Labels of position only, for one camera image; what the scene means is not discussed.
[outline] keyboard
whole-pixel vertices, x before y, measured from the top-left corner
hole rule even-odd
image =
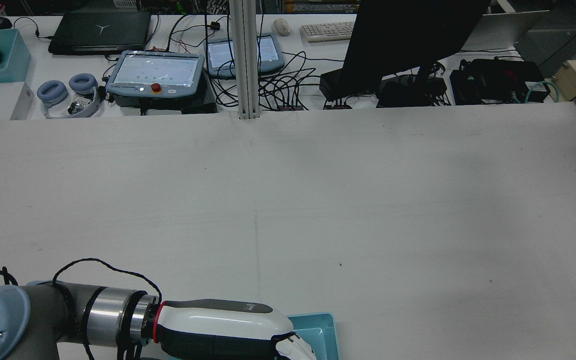
[[[302,25],[299,28],[301,36],[308,43],[319,43],[322,41],[348,40],[353,33],[354,21],[312,23]]]

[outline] black laptop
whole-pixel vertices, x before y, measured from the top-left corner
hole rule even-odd
[[[66,13],[48,46],[55,55],[110,55],[144,50],[149,12]]]

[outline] white mouse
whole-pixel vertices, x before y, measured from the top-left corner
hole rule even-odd
[[[281,17],[272,22],[272,29],[282,37],[287,37],[292,32],[288,21]]]

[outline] blue headphone ear cushion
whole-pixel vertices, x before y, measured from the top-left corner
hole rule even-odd
[[[79,73],[70,78],[68,86],[78,94],[86,93],[97,86],[97,79],[90,73]]]
[[[44,103],[54,105],[68,96],[66,85],[59,80],[46,81],[37,89],[37,98]]]

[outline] teal tray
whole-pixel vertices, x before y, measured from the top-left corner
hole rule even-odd
[[[0,30],[0,83],[25,82],[30,52],[19,30]]]
[[[317,360],[340,360],[335,318],[328,312],[288,316],[295,333],[311,346]]]

